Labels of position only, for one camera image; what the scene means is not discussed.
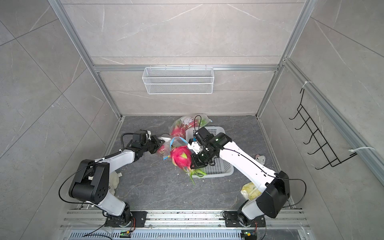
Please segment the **pink dragon fruit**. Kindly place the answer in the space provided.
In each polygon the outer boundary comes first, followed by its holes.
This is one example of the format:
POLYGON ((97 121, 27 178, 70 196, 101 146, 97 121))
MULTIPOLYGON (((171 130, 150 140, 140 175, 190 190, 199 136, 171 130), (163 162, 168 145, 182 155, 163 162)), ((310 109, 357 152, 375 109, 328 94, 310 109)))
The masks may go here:
POLYGON ((160 155, 166 155, 168 152, 169 150, 165 145, 162 145, 157 151, 157 153, 160 155))
POLYGON ((199 178, 206 176, 207 174, 201 169, 192 169, 192 153, 187 146, 175 147, 171 150, 170 157, 175 166, 182 169, 187 175, 189 175, 194 186, 196 185, 193 180, 193 175, 199 178))

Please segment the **zip-top bag with blue seal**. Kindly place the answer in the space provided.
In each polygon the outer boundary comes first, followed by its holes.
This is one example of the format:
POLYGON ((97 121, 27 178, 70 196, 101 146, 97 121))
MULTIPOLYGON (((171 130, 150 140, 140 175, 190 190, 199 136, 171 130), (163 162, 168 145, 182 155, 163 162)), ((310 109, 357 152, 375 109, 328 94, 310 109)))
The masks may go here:
POLYGON ((158 149, 157 154, 166 160, 170 158, 171 150, 176 147, 187 146, 188 142, 182 137, 172 137, 167 134, 163 134, 158 137, 159 140, 163 140, 163 145, 158 149))

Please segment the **zip-top bag with dragon fruit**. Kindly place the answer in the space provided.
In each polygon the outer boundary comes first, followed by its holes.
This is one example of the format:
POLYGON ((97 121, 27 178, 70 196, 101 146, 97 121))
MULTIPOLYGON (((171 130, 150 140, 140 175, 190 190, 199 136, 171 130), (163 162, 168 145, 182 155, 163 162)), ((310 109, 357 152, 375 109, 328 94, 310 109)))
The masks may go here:
POLYGON ((212 120, 204 114, 182 116, 170 127, 170 135, 172 137, 182 137, 185 139, 188 129, 193 128, 198 130, 211 122, 212 120))

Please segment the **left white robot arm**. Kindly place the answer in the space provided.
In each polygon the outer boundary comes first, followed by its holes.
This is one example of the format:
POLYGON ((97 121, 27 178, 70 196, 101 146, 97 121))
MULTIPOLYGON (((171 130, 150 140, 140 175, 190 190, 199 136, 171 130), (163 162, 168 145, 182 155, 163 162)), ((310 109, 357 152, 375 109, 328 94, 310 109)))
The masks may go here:
POLYGON ((126 227, 133 224, 128 203, 119 200, 109 191, 112 172, 141 158, 144 153, 156 153, 165 141, 150 131, 139 130, 121 135, 122 149, 98 160, 83 160, 74 174, 69 196, 86 204, 93 204, 103 211, 114 225, 126 227))

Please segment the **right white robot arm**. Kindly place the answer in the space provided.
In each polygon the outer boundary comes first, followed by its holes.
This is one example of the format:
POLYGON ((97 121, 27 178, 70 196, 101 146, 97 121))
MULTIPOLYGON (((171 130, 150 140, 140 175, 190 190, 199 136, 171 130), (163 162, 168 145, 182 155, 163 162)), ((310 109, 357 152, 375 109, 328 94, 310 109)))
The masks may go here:
POLYGON ((290 197, 289 177, 283 171, 275 171, 258 163, 245 153, 224 133, 211 134, 205 127, 194 133, 197 144, 190 146, 191 169, 206 167, 219 157, 245 175, 261 192, 253 200, 246 201, 237 212, 238 222, 247 227, 260 216, 276 218, 290 197))

